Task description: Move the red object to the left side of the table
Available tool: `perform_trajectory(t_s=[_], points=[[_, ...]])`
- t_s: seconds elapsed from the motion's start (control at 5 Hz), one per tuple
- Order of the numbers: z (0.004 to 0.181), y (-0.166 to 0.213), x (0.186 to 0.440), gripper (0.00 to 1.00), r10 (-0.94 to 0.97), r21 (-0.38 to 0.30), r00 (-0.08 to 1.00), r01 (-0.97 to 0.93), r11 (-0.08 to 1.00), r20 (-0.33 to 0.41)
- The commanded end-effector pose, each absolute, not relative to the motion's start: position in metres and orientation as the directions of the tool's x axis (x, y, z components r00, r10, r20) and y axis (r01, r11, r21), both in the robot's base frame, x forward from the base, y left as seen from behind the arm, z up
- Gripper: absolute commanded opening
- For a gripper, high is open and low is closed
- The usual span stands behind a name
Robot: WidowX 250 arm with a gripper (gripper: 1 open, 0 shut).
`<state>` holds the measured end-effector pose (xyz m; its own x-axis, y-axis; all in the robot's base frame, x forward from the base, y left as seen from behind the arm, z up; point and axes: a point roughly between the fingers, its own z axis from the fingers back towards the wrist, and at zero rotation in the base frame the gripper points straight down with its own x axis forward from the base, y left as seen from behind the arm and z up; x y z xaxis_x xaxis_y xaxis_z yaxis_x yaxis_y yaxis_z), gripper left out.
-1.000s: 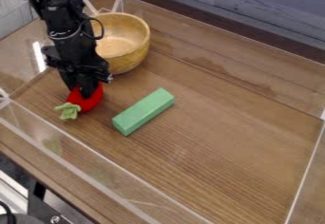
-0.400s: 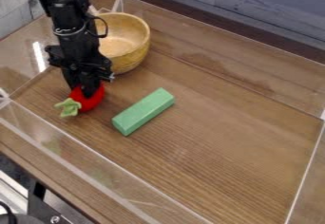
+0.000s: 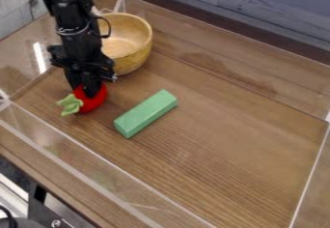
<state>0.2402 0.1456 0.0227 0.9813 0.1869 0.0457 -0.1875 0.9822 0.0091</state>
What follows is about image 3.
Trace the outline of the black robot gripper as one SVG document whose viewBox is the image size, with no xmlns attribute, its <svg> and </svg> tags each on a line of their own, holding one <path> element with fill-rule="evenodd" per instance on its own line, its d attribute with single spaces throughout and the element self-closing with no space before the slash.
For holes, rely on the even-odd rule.
<svg viewBox="0 0 330 228">
<path fill-rule="evenodd" d="M 61 45 L 51 45 L 52 65 L 63 68 L 68 84 L 76 89 L 83 83 L 83 90 L 92 98 L 101 87 L 101 79 L 113 81 L 117 76 L 113 71 L 115 62 L 101 52 L 101 40 L 111 35 L 92 29 L 73 30 L 57 28 L 56 33 Z"/>
</svg>

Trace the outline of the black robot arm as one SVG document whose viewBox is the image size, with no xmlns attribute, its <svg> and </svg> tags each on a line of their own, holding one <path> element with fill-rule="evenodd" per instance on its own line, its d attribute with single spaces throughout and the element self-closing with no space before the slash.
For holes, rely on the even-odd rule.
<svg viewBox="0 0 330 228">
<path fill-rule="evenodd" d="M 88 98 L 100 91 L 101 81 L 113 80 L 115 62 L 101 52 L 101 40 L 112 33 L 109 21 L 92 11 L 92 0 L 43 0 L 55 18 L 61 44 L 49 45 L 51 63 L 64 71 L 72 89 L 83 88 Z"/>
</svg>

